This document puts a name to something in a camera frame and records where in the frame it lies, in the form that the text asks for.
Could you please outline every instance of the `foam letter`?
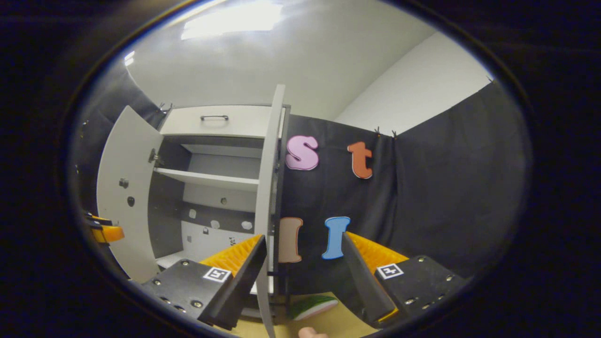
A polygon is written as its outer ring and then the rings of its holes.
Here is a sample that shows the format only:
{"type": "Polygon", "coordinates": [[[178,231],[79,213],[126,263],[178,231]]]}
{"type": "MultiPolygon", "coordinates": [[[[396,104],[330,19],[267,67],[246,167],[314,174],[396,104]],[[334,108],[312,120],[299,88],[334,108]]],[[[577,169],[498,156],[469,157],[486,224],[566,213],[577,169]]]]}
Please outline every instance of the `foam letter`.
{"type": "Polygon", "coordinates": [[[348,217],[330,217],[326,219],[326,227],[330,229],[328,233],[328,249],[322,254],[323,259],[334,259],[342,257],[342,233],[346,231],[346,226],[350,224],[348,217]]]}
{"type": "Polygon", "coordinates": [[[317,149],[317,140],[312,136],[296,135],[286,144],[289,154],[286,155],[286,166],[295,170],[311,170],[319,163],[319,156],[313,151],[317,149]]]}
{"type": "Polygon", "coordinates": [[[298,238],[299,229],[302,227],[302,219],[296,217],[284,217],[279,221],[279,252],[280,263],[300,262],[298,238]]]}
{"type": "Polygon", "coordinates": [[[371,158],[371,150],[365,148],[364,142],[353,143],[346,148],[353,153],[353,173],[360,179],[368,179],[372,170],[367,168],[366,158],[371,158]]]}

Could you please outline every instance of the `green object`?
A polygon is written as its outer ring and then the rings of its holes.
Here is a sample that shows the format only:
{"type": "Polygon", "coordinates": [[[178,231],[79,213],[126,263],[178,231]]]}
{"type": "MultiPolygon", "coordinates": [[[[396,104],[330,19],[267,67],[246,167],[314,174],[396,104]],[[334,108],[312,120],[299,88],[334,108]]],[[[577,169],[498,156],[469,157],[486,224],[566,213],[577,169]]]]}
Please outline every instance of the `green object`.
{"type": "Polygon", "coordinates": [[[327,311],[338,304],[338,300],[330,296],[310,296],[290,306],[290,318],[300,321],[327,311]]]}

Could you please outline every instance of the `black curtain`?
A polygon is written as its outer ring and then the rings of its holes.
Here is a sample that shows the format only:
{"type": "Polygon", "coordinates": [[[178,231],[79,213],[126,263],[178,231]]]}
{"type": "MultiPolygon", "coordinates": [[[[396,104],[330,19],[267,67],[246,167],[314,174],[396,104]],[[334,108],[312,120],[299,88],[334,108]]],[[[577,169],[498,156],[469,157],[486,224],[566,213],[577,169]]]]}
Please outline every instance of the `black curtain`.
{"type": "Polygon", "coordinates": [[[510,240],[531,164],[520,109],[492,82],[394,140],[397,207],[384,243],[464,277],[510,240]]]}
{"type": "Polygon", "coordinates": [[[325,220],[349,217],[347,230],[377,242],[392,233],[396,205],[395,164],[392,138],[331,121],[298,115],[290,116],[288,137],[314,137],[319,147],[319,164],[308,171],[285,168],[282,191],[282,217],[303,219],[298,235],[302,260],[288,263],[292,293],[333,291],[353,312],[361,304],[350,271],[340,258],[323,259],[328,246],[325,220]],[[372,157],[369,179],[360,179],[352,170],[352,154],[347,146],[363,141],[372,157]]]}
{"type": "Polygon", "coordinates": [[[116,62],[98,78],[79,109],[81,122],[73,131],[72,150],[77,167],[71,170],[78,178],[82,206],[94,214],[98,213],[96,179],[102,150],[113,125],[127,105],[155,128],[165,117],[136,85],[125,65],[116,62]]]}

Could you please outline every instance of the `drawer handle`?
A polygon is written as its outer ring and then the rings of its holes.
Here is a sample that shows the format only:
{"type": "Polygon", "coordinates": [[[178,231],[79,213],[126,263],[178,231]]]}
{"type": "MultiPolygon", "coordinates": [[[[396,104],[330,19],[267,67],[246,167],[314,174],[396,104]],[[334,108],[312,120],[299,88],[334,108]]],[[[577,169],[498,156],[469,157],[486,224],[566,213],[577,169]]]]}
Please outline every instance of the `drawer handle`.
{"type": "Polygon", "coordinates": [[[224,120],[226,120],[226,121],[230,119],[230,118],[229,118],[227,115],[202,115],[202,116],[200,117],[200,120],[201,120],[201,121],[204,121],[204,118],[205,118],[205,117],[222,117],[222,118],[223,118],[224,120]]]}

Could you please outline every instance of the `open cabinet door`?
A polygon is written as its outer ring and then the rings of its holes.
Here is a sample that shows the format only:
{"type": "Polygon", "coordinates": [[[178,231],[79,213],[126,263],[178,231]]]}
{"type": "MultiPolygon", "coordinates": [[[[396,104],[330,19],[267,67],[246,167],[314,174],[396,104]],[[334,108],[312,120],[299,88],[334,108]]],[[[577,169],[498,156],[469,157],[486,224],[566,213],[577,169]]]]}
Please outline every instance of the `open cabinet door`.
{"type": "Polygon", "coordinates": [[[100,217],[123,228],[125,238],[111,251],[129,277],[140,283],[159,268],[148,232],[148,192],[163,135],[126,106],[106,141],[98,170],[96,199],[100,217]]]}
{"type": "MultiPolygon", "coordinates": [[[[273,201],[273,173],[276,165],[276,151],[278,150],[278,134],[280,118],[282,116],[282,106],[284,103],[284,85],[277,85],[273,96],[272,109],[267,125],[267,134],[263,143],[263,152],[261,154],[261,165],[259,168],[259,184],[257,187],[257,206],[255,208],[255,234],[265,235],[267,239],[267,247],[270,248],[269,225],[271,222],[271,213],[273,201]]],[[[275,338],[273,329],[273,320],[271,317],[271,309],[269,307],[268,294],[268,279],[267,279],[267,264],[269,256],[273,255],[273,251],[267,251],[267,257],[263,262],[263,267],[257,277],[257,299],[259,311],[263,325],[267,330],[269,338],[275,338]]]]}

